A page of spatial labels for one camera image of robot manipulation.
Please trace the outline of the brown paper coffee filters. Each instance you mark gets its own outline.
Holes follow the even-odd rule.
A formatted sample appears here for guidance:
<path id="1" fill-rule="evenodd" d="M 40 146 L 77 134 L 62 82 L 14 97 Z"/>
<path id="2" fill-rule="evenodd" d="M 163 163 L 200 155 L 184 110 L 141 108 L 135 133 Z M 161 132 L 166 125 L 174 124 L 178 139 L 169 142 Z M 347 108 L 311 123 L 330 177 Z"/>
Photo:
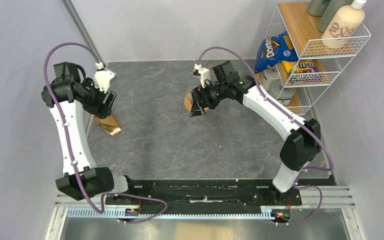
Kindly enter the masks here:
<path id="1" fill-rule="evenodd" d="M 106 133 L 108 133 L 111 136 L 115 136 L 119 133 L 121 133 L 122 128 L 117 122 L 116 118 L 113 114 L 105 117 L 105 118 L 99 118 L 98 116 L 94 115 L 94 121 L 95 123 L 101 127 Z"/>

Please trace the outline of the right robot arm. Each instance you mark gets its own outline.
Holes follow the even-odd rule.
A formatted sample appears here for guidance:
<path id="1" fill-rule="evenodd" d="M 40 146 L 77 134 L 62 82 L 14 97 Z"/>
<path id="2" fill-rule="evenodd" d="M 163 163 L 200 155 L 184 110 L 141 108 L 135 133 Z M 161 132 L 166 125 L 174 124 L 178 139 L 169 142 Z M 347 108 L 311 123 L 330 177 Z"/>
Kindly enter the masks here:
<path id="1" fill-rule="evenodd" d="M 269 123 L 284 140 L 280 150 L 282 164 L 268 191 L 269 200 L 280 205 L 289 198 L 289 190 L 297 182 L 303 168 L 321 151 L 313 138 L 320 137 L 317 120 L 304 118 L 288 111 L 268 95 L 250 75 L 240 76 L 230 61 L 213 67 L 216 81 L 211 80 L 210 70 L 194 65 L 193 75 L 200 84 L 185 98 L 191 117 L 203 116 L 214 110 L 222 100 L 231 99 L 254 111 Z"/>

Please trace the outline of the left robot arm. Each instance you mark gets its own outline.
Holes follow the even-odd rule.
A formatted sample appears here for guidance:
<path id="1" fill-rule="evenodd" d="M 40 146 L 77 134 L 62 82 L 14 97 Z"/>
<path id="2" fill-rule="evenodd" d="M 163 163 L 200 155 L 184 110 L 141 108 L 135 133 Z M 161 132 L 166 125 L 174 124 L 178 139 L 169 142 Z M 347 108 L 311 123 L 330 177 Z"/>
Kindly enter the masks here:
<path id="1" fill-rule="evenodd" d="M 109 90 L 116 73 L 102 62 L 96 63 L 92 78 L 83 67 L 72 62 L 54 65 L 56 78 L 44 86 L 41 98 L 49 107 L 57 126 L 63 154 L 63 176 L 56 179 L 57 189 L 80 201 L 110 192 L 115 181 L 108 167 L 98 167 L 89 148 L 83 114 L 105 119 L 112 114 L 116 93 Z"/>

